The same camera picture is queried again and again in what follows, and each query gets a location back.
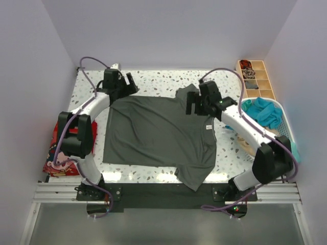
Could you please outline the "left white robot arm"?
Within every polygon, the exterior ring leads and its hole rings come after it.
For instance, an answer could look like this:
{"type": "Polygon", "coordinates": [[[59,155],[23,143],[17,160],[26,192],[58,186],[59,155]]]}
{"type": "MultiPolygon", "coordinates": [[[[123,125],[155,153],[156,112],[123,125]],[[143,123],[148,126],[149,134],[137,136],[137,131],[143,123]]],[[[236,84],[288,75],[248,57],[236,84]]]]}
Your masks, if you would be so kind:
{"type": "Polygon", "coordinates": [[[72,161],[82,178],[82,184],[89,185],[88,195],[94,200],[101,200],[106,188],[100,184],[103,177],[92,155],[92,123],[115,101],[137,93],[139,88],[131,73],[123,74],[118,68],[110,67],[104,70],[103,79],[93,89],[94,95],[81,106],[58,115],[54,164],[72,161]]]}

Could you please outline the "dark grey t shirt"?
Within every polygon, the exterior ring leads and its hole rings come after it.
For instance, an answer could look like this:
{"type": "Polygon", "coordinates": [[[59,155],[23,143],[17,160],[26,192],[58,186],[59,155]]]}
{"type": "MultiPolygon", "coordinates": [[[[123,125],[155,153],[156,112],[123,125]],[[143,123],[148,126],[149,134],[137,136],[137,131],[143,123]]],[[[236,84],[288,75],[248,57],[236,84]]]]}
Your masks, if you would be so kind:
{"type": "Polygon", "coordinates": [[[109,109],[103,162],[175,167],[177,179],[197,191],[216,165],[217,141],[210,116],[187,115],[188,92],[175,97],[128,96],[109,109]]]}

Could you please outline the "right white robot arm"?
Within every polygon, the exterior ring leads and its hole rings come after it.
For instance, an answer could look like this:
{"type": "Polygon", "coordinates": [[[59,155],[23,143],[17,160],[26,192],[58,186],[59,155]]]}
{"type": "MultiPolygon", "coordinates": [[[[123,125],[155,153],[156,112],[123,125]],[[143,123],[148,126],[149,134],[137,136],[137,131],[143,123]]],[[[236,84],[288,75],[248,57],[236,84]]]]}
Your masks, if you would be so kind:
{"type": "Polygon", "coordinates": [[[291,153],[291,141],[285,136],[276,136],[265,130],[239,107],[230,97],[222,97],[214,81],[199,85],[198,92],[188,92],[186,113],[210,115],[232,127],[256,151],[251,169],[231,178],[228,196],[240,200],[246,190],[268,184],[290,173],[295,167],[291,153]]]}

